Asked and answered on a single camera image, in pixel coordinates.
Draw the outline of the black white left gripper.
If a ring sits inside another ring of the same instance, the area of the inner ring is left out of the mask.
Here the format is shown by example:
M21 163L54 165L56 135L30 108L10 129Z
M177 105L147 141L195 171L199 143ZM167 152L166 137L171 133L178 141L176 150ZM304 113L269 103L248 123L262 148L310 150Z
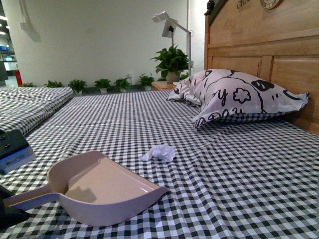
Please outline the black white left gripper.
M5 175L34 160L36 155L30 144L19 129L14 129L0 135L0 173ZM4 199L13 196L5 187L0 187L0 228L7 229L22 223L31 214L4 205Z

